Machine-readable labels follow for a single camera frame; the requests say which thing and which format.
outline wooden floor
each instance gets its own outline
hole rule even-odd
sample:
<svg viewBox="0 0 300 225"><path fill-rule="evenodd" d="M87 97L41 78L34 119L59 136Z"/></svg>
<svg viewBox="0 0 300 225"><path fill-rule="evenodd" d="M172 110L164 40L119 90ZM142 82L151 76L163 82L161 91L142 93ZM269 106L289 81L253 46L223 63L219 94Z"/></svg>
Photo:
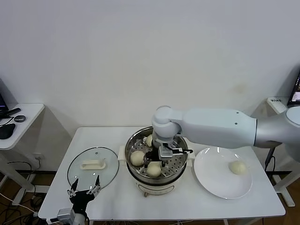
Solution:
<svg viewBox="0 0 300 225"><path fill-rule="evenodd" d="M36 185L50 185L52 180L54 178L54 175L46 175L46 174L39 174L36 176L34 179L33 183ZM20 189L20 186L16 184L13 180L8 179L0 192L4 194L8 198L13 198L16 192ZM282 217L270 217L270 218L265 218L264 220L260 219L254 225L300 225L300 179L291 184L288 187L288 191L290 192L293 200L295 201L296 207L287 207L285 202L283 201L282 197L279 195L285 210L286 210L286 215ZM23 202L30 199L32 197L32 193L26 193L26 195L23 198ZM9 200L3 198L0 196L0 203L2 204L9 204ZM0 213L6 209L6 206L0 204ZM30 207L30 203L26 202L24 203L25 206ZM14 209L18 209L21 214L26 214L29 213L27 209L24 209L22 207L14 207ZM12 214L13 211L7 212L7 215L9 216ZM7 221L16 218L19 216L18 212L14 212ZM5 220L5 213L0 214L0 224L2 225L3 221ZM237 220L229 220L229 225L234 225L236 224ZM176 221L135 221L135 222L94 222L94 225L135 225L138 223L139 225L171 225L171 224L176 224ZM11 223L12 225L20 225L19 220ZM222 220L206 220L206 221L192 221L192 222L186 222L185 224L187 225L222 225L224 224Z"/></svg>

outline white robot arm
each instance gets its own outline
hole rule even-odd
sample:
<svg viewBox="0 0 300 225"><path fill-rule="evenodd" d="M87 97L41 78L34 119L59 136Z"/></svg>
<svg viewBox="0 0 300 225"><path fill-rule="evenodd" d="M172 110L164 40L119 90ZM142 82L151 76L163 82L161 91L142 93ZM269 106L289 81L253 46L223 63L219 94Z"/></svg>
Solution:
<svg viewBox="0 0 300 225"><path fill-rule="evenodd" d="M300 107L257 120L231 109L191 109L176 111L168 106L157 109L152 117L153 144L161 160L172 156L163 144L175 135L193 143L235 149L244 146L271 148L285 143L290 149L300 147Z"/></svg>

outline white side table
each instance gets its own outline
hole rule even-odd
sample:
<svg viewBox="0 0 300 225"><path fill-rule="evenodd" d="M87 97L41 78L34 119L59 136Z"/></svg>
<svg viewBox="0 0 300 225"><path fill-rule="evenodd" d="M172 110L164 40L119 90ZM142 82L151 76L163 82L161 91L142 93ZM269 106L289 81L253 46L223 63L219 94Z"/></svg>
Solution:
<svg viewBox="0 0 300 225"><path fill-rule="evenodd" d="M280 114L287 110L286 104L288 102L288 99L288 97L270 97L268 98L267 102L277 114ZM292 184L298 178L300 178L300 167L293 170L284 179L281 179L278 175L273 175L272 177L276 182L276 185L274 186L275 191L282 195L287 206L294 207L295 202L293 201L286 187Z"/></svg>
<svg viewBox="0 0 300 225"><path fill-rule="evenodd" d="M22 123L16 123L16 127L14 130L14 133L12 136L8 139L5 140L0 140L0 150L10 150L14 148L19 140L22 138L22 136L25 134L25 132L28 130L28 128L32 125L34 120L38 117L38 115L43 111L44 105L43 104L8 104L9 109L14 109L14 108L20 108L21 111L12 115L12 116L17 116L17 115L25 115L26 120ZM9 119L3 119L1 120L1 124L4 124L7 122ZM21 151L17 149L16 147L14 148L17 152L25 156L30 164L33 166L33 168L38 167L38 160L34 158L32 154L29 154L27 152ZM18 183L22 188L16 195L14 201L16 203L20 203L22 200L22 197L24 195L24 192L37 192L37 193L47 193L47 190L49 189L48 186L33 186L31 182L33 181L35 174L31 174L30 177L28 177L28 180L25 179L22 175L20 175L11 165L7 164L7 162L0 158L0 171L5 175L5 177L2 179L0 182L0 187L4 184L6 179L9 177L12 180L14 180L16 183Z"/></svg>

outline computer mouse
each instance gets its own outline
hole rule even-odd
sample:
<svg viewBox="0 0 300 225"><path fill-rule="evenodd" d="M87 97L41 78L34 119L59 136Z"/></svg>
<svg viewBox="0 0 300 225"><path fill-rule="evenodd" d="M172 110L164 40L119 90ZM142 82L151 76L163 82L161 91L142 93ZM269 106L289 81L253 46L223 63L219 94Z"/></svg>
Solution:
<svg viewBox="0 0 300 225"><path fill-rule="evenodd" d="M15 129L15 124L6 124L0 127L0 139L4 140L9 138L11 135L13 135Z"/></svg>
<svg viewBox="0 0 300 225"><path fill-rule="evenodd" d="M24 115L17 115L15 118L14 118L14 121L15 122L18 122L18 123L21 123L21 122L24 122L26 120L26 117Z"/></svg>

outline white wall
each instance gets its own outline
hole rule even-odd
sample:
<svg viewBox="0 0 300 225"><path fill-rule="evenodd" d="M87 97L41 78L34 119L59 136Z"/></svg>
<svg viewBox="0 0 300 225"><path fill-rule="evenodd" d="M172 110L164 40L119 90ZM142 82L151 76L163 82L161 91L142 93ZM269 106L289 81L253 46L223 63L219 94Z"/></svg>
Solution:
<svg viewBox="0 0 300 225"><path fill-rule="evenodd" d="M299 8L297 0L0 1L0 77L11 101L44 103L53 115L33 152L59 138L47 138L50 120L72 136L79 126L149 125L160 105L252 114L266 97L288 95ZM65 150L48 154L43 169Z"/></svg>

